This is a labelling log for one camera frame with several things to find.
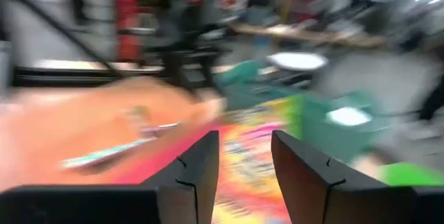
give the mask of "black metal frame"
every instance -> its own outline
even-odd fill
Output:
[[[48,13],[41,9],[32,0],[17,0],[29,8],[34,14],[43,19],[48,25],[65,36],[75,46],[80,48],[92,62],[102,64],[105,69],[44,69],[35,67],[20,67],[17,55],[10,57],[10,86],[13,87],[94,87],[103,85],[113,80],[127,76],[159,76],[156,71],[122,71],[113,67],[105,58],[91,50],[73,33],[70,33],[61,23],[57,22]],[[0,13],[5,12],[6,7],[0,0]],[[14,37],[11,38],[12,45],[16,45]]]

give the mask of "wooden board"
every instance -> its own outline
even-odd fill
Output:
[[[270,37],[288,39],[288,40],[306,40],[314,42],[324,42],[330,44],[341,44],[346,46],[354,46],[361,48],[375,48],[385,45],[385,39],[379,36],[356,35],[353,37],[341,37],[338,33],[317,33],[306,31],[303,29],[294,29],[277,33],[270,31],[268,28],[260,26],[249,26],[245,24],[237,24],[232,28],[243,34],[267,35]]]
[[[19,94],[0,117],[0,190],[21,184],[112,183],[150,158],[169,157],[151,161],[149,171],[139,171],[147,172],[142,175],[147,178],[187,150],[196,139],[178,144],[216,121],[223,110],[211,92],[204,92],[206,100],[197,103],[187,92],[152,78],[83,89],[54,102],[23,99],[29,96]],[[182,124],[99,173],[62,168],[63,160],[139,139],[140,130],[127,115],[137,106],[147,108],[154,126]]]

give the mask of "green bin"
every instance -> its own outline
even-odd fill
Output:
[[[346,126],[328,119],[329,112],[345,107],[365,112],[370,121]],[[389,127],[385,118],[378,117],[380,109],[376,102],[363,92],[351,92],[331,101],[307,94],[301,108],[302,141],[345,163],[364,152]]]
[[[216,77],[227,97],[227,110],[244,110],[300,93],[284,85],[260,81],[260,67],[258,62],[249,60]]]

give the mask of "pink object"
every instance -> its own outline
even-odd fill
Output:
[[[161,169],[170,164],[179,155],[187,151],[193,144],[195,144],[200,138],[205,136],[211,130],[218,130],[219,125],[217,122],[209,123],[203,126],[200,130],[185,137],[183,141],[178,142],[176,145],[170,147],[166,152],[157,154],[156,156],[142,162],[138,167],[133,169],[124,175],[116,178],[114,183],[116,184],[139,184],[145,181],[147,178],[159,172]]]

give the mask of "white light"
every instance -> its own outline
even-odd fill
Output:
[[[432,5],[433,3],[436,3],[436,2],[439,2],[439,1],[441,1],[441,0],[432,0],[432,1],[429,2],[429,5]]]
[[[280,25],[277,25],[277,26],[269,27],[267,30],[272,32],[272,33],[279,34],[279,33],[285,33],[285,32],[290,31],[291,30],[291,26],[286,26],[286,25],[281,25],[280,24]]]
[[[277,67],[290,70],[315,70],[327,59],[315,53],[276,53],[268,57]]]
[[[365,112],[353,107],[343,107],[328,112],[327,118],[344,126],[358,126],[368,123],[372,119],[369,114],[366,114]]]

